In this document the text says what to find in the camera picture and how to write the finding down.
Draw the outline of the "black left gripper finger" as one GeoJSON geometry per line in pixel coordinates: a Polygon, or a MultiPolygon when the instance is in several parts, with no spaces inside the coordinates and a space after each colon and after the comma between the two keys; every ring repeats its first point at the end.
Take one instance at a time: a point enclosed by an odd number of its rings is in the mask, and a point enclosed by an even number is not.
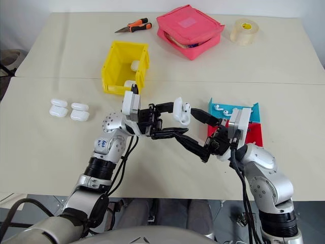
{"type": "Polygon", "coordinates": [[[174,138],[178,135],[183,135],[187,131],[188,128],[164,128],[162,130],[153,132],[151,138],[153,140],[169,139],[169,138],[174,138]]]}
{"type": "Polygon", "coordinates": [[[174,108],[174,103],[173,102],[166,102],[166,103],[161,103],[161,104],[156,104],[154,111],[156,113],[172,113],[174,108]]]}

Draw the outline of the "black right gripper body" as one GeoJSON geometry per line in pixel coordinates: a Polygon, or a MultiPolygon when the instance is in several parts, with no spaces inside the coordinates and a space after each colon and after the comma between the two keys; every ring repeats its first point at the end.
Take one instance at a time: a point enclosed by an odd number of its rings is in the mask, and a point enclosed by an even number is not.
{"type": "Polygon", "coordinates": [[[220,161],[226,161],[231,156],[230,144],[228,128],[220,125],[215,132],[207,138],[204,149],[210,155],[216,156],[220,161]]]}

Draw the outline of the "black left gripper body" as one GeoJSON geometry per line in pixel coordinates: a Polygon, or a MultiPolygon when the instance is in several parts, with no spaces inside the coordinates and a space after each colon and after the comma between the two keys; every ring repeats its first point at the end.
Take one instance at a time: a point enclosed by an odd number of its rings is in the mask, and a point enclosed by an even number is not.
{"type": "Polygon", "coordinates": [[[140,136],[161,138],[163,120],[160,116],[162,109],[162,104],[149,104],[147,109],[141,109],[138,112],[138,128],[140,130],[140,136]]]}

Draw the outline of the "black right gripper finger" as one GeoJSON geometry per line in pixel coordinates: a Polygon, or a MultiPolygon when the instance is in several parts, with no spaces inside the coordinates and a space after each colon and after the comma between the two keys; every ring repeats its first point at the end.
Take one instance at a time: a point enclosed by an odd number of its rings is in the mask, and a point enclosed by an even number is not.
{"type": "Polygon", "coordinates": [[[212,127],[225,127],[225,124],[223,124],[223,119],[222,118],[216,118],[210,113],[202,110],[202,109],[197,109],[197,108],[192,108],[191,109],[191,115],[198,120],[199,122],[203,124],[207,124],[212,127]]]}
{"type": "Polygon", "coordinates": [[[197,155],[202,162],[208,162],[210,153],[199,143],[187,135],[175,134],[176,140],[188,151],[197,155]]]}

